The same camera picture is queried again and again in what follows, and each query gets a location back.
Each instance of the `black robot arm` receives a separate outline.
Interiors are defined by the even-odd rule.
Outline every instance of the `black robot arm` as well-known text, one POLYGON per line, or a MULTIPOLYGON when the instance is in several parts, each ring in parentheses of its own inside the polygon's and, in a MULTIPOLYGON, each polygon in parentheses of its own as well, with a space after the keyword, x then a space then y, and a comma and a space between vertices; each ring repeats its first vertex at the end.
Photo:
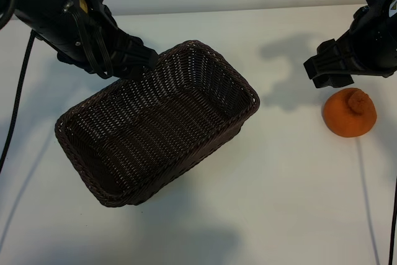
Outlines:
POLYGON ((352 84, 352 74, 389 77, 397 70, 397 0, 366 1, 350 29, 305 62, 317 88, 352 84))
MULTIPOLYGON (((9 0, 0 0, 0 12, 9 0)), ((58 52, 62 62, 101 78, 141 79, 157 53, 117 27, 103 0, 17 0, 14 14, 58 52)))

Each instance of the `white tabletop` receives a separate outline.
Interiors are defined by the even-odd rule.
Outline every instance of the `white tabletop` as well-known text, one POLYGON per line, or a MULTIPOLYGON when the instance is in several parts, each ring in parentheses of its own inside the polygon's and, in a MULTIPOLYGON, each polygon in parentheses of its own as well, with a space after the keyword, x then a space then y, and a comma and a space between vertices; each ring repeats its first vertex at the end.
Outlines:
MULTIPOLYGON (((188 39, 219 51, 261 97, 241 133, 141 206, 108 209, 53 132, 57 118, 110 83, 57 62, 36 42, 0 175, 1 265, 386 264, 397 175, 397 75, 355 77, 378 123, 331 133, 302 63, 338 38, 357 6, 118 17, 158 52, 188 39)), ((29 29, 0 32, 0 136, 6 138, 29 29)))

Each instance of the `wicker basket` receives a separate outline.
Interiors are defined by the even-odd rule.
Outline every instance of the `wicker basket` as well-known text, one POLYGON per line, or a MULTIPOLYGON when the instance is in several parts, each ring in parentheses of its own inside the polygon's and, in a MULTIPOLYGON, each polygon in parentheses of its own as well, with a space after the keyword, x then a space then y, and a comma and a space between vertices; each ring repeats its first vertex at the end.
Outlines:
POLYGON ((55 134, 101 204, 148 200, 232 139, 259 98, 198 41, 161 54, 143 81, 119 80, 65 113, 55 134))

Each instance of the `orange fruit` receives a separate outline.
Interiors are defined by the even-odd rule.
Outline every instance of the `orange fruit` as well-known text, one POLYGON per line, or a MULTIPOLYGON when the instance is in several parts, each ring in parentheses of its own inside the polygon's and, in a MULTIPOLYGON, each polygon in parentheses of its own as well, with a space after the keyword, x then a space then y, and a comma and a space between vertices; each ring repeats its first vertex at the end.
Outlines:
POLYGON ((331 131, 345 138, 368 133, 377 121, 371 98, 358 88, 343 89, 324 106, 324 121, 331 131))

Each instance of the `woven basket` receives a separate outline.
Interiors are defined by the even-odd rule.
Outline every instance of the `woven basket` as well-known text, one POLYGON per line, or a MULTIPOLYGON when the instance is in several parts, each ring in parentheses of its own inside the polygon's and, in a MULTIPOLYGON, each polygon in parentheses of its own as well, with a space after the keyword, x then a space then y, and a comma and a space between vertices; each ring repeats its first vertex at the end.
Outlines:
POLYGON ((55 134, 101 204, 138 205, 237 135, 258 108, 220 54, 188 41, 161 54, 144 80, 118 80, 67 111, 55 134))

